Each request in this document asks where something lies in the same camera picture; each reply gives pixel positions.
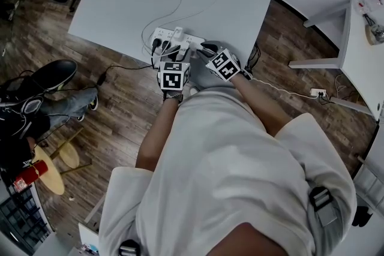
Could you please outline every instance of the white t-shirt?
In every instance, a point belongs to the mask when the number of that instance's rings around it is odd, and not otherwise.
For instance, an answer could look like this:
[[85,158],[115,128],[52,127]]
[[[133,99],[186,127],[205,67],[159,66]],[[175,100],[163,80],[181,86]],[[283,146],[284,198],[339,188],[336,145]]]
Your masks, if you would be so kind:
[[273,138],[235,90],[199,92],[180,105],[154,173],[114,169],[100,255],[117,255],[127,239],[140,242],[145,255],[206,255],[243,222],[290,256],[313,255],[308,179],[338,193],[348,228],[353,183],[311,115]]

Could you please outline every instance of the power strip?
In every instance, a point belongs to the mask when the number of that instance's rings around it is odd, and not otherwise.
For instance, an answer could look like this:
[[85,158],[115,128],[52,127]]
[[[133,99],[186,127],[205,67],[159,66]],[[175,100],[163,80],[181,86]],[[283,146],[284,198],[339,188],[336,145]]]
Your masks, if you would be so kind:
[[168,45],[168,49],[173,47],[173,46],[180,45],[180,51],[182,52],[183,50],[187,50],[189,45],[192,42],[194,42],[196,44],[201,44],[201,43],[205,42],[205,40],[203,38],[194,37],[193,35],[189,35],[189,34],[185,34],[185,33],[182,33],[181,37],[178,39],[176,39],[175,37],[172,38],[173,32],[174,32],[174,30],[168,30],[168,29],[164,29],[164,28],[156,28],[155,32],[152,35],[151,46],[152,46],[153,41],[156,38],[161,40],[161,44],[164,41],[170,40],[170,43]]

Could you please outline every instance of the wall outlet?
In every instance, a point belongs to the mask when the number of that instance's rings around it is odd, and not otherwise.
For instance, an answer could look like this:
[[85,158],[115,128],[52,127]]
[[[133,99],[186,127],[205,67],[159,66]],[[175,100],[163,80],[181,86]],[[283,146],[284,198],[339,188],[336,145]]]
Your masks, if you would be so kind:
[[313,96],[313,97],[320,96],[320,93],[322,93],[322,97],[326,97],[326,91],[324,89],[312,88],[311,91],[310,91],[310,95]]

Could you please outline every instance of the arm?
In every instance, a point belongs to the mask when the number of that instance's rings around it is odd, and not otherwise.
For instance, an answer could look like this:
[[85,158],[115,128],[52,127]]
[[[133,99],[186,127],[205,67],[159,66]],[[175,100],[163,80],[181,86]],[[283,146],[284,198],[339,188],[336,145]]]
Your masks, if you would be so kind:
[[256,89],[242,74],[237,74],[230,81],[271,136],[274,137],[291,120],[290,116],[274,100]]
[[149,171],[155,170],[170,130],[172,129],[178,104],[179,101],[176,98],[168,98],[164,101],[154,124],[141,144],[139,154],[137,155],[136,168],[144,168]]

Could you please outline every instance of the wooden floor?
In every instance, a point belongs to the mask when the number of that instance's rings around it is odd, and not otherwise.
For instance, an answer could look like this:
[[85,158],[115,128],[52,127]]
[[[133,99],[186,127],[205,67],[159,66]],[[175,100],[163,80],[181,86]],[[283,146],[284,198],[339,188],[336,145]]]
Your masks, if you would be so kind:
[[[23,70],[37,70],[62,58],[74,59],[79,64],[78,72],[67,88],[94,85],[111,64],[140,65],[113,50],[67,34],[72,18],[67,6],[51,0],[21,0],[12,29],[11,24],[0,23],[0,46],[10,39],[7,52],[0,58],[0,82],[18,76]],[[329,95],[336,95],[335,76],[340,74],[339,71],[292,70],[287,66],[293,59],[329,58],[337,52],[312,29],[302,27],[300,18],[275,1],[271,1],[257,42],[262,51],[254,68],[257,78],[306,95],[312,87],[324,88]],[[84,127],[73,144],[80,153],[81,163],[92,160],[93,166],[66,175],[66,190],[62,196],[52,194],[37,183],[41,203],[52,227],[71,238],[74,245],[80,244],[77,223],[84,220],[106,192],[112,169],[135,163],[140,143],[162,102],[155,75],[151,69],[112,69],[99,89],[99,109],[88,112],[81,123],[69,121],[47,139],[46,150],[52,153],[61,141]],[[339,96],[348,96],[353,87],[344,76],[338,80],[347,86]],[[322,106],[317,100],[277,92],[262,84],[256,86],[269,93],[293,117],[311,113],[349,171],[354,171],[356,164],[348,155],[365,152],[375,127],[372,117],[335,104]],[[55,97],[68,94],[60,92]],[[68,169],[60,159],[56,159],[55,164],[61,170]]]

